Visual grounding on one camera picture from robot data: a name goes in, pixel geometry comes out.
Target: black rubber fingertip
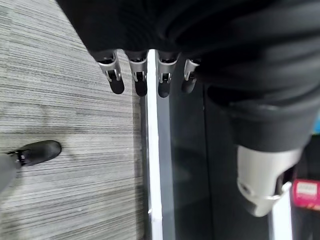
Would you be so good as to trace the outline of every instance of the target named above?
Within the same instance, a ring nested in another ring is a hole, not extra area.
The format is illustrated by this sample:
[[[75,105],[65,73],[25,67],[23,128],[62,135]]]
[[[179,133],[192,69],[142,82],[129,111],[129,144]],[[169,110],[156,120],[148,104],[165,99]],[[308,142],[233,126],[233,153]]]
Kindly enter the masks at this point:
[[[195,85],[196,85],[195,82],[183,80],[181,85],[181,90],[182,92],[189,94],[194,90]]]
[[[170,83],[164,81],[163,83],[159,83],[158,85],[158,94],[161,98],[166,98],[170,93]]]
[[[148,88],[146,81],[135,81],[134,86],[135,92],[139,97],[144,97],[147,94]]]
[[[122,94],[125,90],[124,81],[122,81],[122,79],[120,81],[113,80],[110,82],[110,87],[115,94]]]

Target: silver robotic finger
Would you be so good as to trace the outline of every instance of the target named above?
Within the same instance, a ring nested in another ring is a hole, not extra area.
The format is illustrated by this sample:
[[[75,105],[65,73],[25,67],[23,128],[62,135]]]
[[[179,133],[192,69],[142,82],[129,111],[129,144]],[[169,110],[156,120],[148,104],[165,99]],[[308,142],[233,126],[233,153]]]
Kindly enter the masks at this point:
[[[98,62],[103,74],[110,83],[110,87],[115,94],[122,94],[125,85],[121,76],[121,69],[116,51],[111,56],[106,56],[105,60]]]
[[[292,169],[300,160],[301,154],[301,149],[262,152],[238,147],[237,186],[252,215],[267,215],[274,204],[290,190]]]
[[[187,59],[184,65],[184,80],[182,82],[181,90],[184,93],[191,93],[196,85],[195,70],[199,66],[198,60]]]
[[[148,62],[147,55],[148,51],[126,52],[129,58],[129,64],[131,68],[132,80],[134,81],[135,92],[138,96],[143,97],[147,94],[147,72]]]
[[[172,74],[176,68],[179,55],[159,51],[157,56],[158,94],[160,97],[166,98],[170,93]]]

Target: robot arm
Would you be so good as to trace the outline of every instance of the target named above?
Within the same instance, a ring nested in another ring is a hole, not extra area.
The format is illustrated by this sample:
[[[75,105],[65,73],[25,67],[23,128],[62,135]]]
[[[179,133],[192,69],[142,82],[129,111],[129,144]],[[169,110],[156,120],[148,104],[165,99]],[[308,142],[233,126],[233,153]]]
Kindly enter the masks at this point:
[[[181,88],[208,84],[229,115],[237,185],[253,215],[266,215],[290,189],[320,108],[319,0],[57,2],[116,94],[124,91],[116,49],[128,55],[141,97],[149,49],[158,50],[163,98],[179,54],[187,58]]]

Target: floor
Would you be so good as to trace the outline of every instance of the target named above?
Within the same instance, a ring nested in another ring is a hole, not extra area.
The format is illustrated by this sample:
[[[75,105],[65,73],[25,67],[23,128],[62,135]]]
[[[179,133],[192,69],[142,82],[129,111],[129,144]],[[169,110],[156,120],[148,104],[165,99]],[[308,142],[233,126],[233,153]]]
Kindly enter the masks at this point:
[[[54,0],[0,0],[0,152],[57,140],[1,194],[4,240],[143,237],[139,98],[107,79]]]

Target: shoe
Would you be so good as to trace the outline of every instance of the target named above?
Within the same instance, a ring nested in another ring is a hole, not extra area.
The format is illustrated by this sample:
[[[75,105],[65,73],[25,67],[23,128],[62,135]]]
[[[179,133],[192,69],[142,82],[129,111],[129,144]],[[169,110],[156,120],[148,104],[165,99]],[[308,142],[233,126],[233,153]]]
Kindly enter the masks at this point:
[[[54,140],[38,141],[14,151],[21,166],[32,166],[56,158],[62,151],[59,142]]]

